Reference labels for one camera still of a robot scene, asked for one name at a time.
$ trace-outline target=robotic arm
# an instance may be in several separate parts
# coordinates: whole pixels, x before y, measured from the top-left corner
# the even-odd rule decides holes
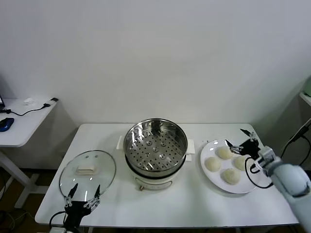
[[[257,167],[271,178],[301,225],[311,233],[311,182],[305,171],[300,166],[283,163],[270,147],[265,146],[260,149],[255,133],[247,130],[242,132],[250,138],[239,146],[233,146],[226,140],[230,150],[235,154],[251,156],[255,163],[250,170]]]

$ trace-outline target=black cable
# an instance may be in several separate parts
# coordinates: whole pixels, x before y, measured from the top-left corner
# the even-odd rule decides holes
[[[14,217],[13,217],[13,213],[14,212],[16,212],[16,211],[23,211],[23,214],[21,215],[21,216],[23,216],[23,218],[21,218],[21,217],[18,217],[17,219],[14,219]],[[12,210],[12,211],[10,211],[10,212],[7,212],[7,211],[4,211],[4,210],[0,210],[0,225],[2,225],[4,222],[5,222],[5,220],[7,219],[7,216],[9,215],[11,218],[11,220],[13,221],[12,223],[14,223],[14,226],[13,226],[13,228],[8,228],[8,227],[5,227],[5,228],[0,228],[0,232],[1,231],[7,231],[7,232],[13,232],[13,231],[15,231],[18,227],[20,227],[22,224],[23,224],[23,222],[25,221],[25,219],[26,219],[26,213],[27,213],[27,211],[26,210],[24,210],[24,209],[14,209],[14,210]]]
[[[56,214],[54,214],[54,215],[50,218],[50,222],[49,222],[49,227],[50,227],[50,229],[52,229],[52,220],[53,220],[53,218],[54,218],[55,216],[60,215],[60,214],[63,214],[63,213],[66,213],[66,211],[59,211],[59,212],[57,212]]]
[[[256,186],[256,187],[258,187],[258,188],[264,188],[264,189],[265,189],[265,188],[270,188],[270,187],[273,185],[272,182],[271,182],[268,186],[262,187],[262,186],[257,185],[256,183],[254,183],[254,182],[252,181],[252,179],[249,177],[248,172],[247,172],[247,167],[246,167],[247,161],[248,161],[249,159],[251,159],[251,157],[248,157],[248,158],[245,160],[244,168],[245,168],[246,175],[247,175],[248,179],[250,180],[250,182],[252,182],[253,185]]]
[[[291,143],[292,143],[292,142],[286,144],[286,146],[285,146],[285,148],[283,149],[283,152],[282,152],[282,154],[281,154],[281,158],[283,157],[283,155],[284,155],[284,153],[285,153],[287,147],[288,147]]]
[[[42,106],[41,108],[38,108],[38,109],[29,110],[29,111],[27,111],[27,112],[25,112],[25,113],[23,113],[23,114],[18,114],[18,113],[15,113],[15,112],[13,112],[13,111],[11,111],[11,113],[13,113],[13,114],[15,114],[15,115],[18,115],[18,116],[22,117],[22,116],[26,115],[27,113],[34,112],[34,111],[39,111],[39,110],[41,110],[41,109],[43,109],[43,108],[45,108],[45,107],[46,107],[46,106]]]
[[[304,158],[304,160],[299,165],[302,165],[308,159],[308,157],[310,156],[310,152],[311,152],[311,143],[310,143],[310,141],[304,135],[301,136],[301,137],[308,142],[308,144],[309,144],[309,151],[308,151],[307,156]]]

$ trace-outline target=small white table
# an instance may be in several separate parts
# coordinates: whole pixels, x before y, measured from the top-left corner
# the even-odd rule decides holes
[[[23,105],[23,100],[19,99],[4,99],[3,101],[6,109],[12,109],[12,111],[18,114],[23,114],[29,110],[41,108],[48,100],[43,102],[37,101],[36,104],[29,106]],[[0,120],[12,117],[14,118],[14,123],[8,131],[0,132],[0,148],[22,147],[25,145],[54,106],[55,104],[39,111],[30,112],[24,116],[17,116],[12,113],[1,113]],[[29,178],[1,151],[0,166],[11,175],[10,179],[6,183],[6,189],[3,188],[1,190],[0,196],[7,190],[13,179],[16,179],[25,187],[15,204],[16,208],[21,208],[23,206],[30,193],[45,194],[48,190],[48,186],[35,185],[39,174],[33,174],[31,178]]]
[[[132,124],[83,124],[69,147],[36,215],[40,224],[64,210],[58,182],[66,164],[87,150],[105,150],[117,164],[117,174],[101,196],[100,205],[84,217],[81,226],[127,228],[210,228],[296,224],[288,203],[275,187],[255,189],[246,195],[229,194],[203,174],[199,155],[206,141],[228,139],[240,144],[247,139],[240,128],[253,131],[249,124],[180,124],[194,140],[196,154],[186,162],[173,185],[160,191],[139,191],[124,159],[116,150],[120,135]],[[53,224],[62,225],[63,216]]]

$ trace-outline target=computer mouse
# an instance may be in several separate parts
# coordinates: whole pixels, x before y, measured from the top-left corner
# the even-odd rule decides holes
[[[2,121],[0,121],[0,132],[5,132],[9,130],[13,122],[14,122],[14,118],[10,118],[10,117],[7,117],[6,119],[3,119]]]

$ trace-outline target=dough ball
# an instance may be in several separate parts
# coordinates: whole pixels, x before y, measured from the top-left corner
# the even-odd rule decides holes
[[[241,179],[241,174],[234,168],[229,168],[222,173],[223,180],[229,184],[235,185]]]
[[[245,160],[246,160],[246,156],[239,156],[235,158],[235,160],[233,161],[233,164],[237,169],[241,171],[245,171]]]
[[[232,158],[232,152],[230,151],[229,147],[227,147],[227,146],[218,147],[216,149],[216,154],[222,159],[231,159]]]
[[[209,157],[204,162],[206,168],[212,172],[218,171],[221,167],[221,162],[216,157]]]

